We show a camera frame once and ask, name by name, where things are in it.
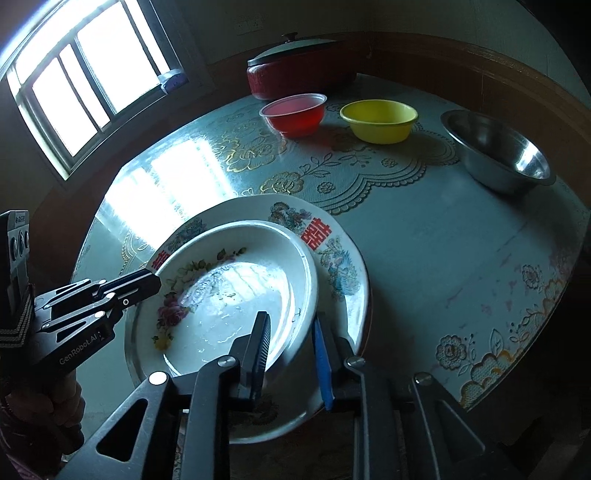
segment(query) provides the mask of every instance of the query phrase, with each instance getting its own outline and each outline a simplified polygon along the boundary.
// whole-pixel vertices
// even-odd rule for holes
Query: round table
[[[363,98],[408,103],[420,120],[400,144],[365,144],[339,118]],[[334,215],[365,259],[374,296],[366,357],[390,371],[430,372],[473,406],[551,315],[589,211],[560,179],[518,198],[474,181],[439,120],[458,106],[410,87],[358,75],[329,96],[319,131],[299,140],[271,130],[262,105],[248,96],[219,108],[123,167],[73,281],[140,268],[180,225],[224,200],[288,193]],[[115,340],[79,368],[86,434],[134,388],[124,329],[119,322]]]

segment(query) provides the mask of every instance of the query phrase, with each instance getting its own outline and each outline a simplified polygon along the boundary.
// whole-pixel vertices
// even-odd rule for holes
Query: window
[[[29,36],[7,77],[33,136],[67,178],[164,96],[160,79],[180,67],[147,0],[66,0]]]

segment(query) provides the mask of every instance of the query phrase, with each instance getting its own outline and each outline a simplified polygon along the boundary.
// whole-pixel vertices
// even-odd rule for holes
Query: red plastic bowl
[[[318,130],[325,102],[326,95],[321,93],[302,93],[275,100],[261,108],[259,114],[284,137],[304,137]]]

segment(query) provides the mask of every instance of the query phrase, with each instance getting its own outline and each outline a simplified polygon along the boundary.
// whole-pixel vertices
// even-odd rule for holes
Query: electrical outlet
[[[234,31],[236,35],[244,35],[245,33],[250,32],[248,19],[244,17],[240,17],[236,19],[236,23],[234,24]]]
[[[248,31],[254,32],[255,30],[262,30],[261,14],[255,14],[253,17],[248,19]]]

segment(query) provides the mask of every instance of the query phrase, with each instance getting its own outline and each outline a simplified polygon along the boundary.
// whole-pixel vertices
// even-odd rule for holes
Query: pot lid
[[[285,43],[277,45],[276,47],[265,50],[260,55],[257,55],[252,60],[248,60],[248,66],[254,67],[270,61],[287,57],[292,54],[304,53],[305,51],[320,50],[322,48],[330,47],[331,44],[337,43],[336,40],[327,40],[322,38],[308,38],[306,40],[296,40],[297,32],[286,33],[282,37],[287,38]]]

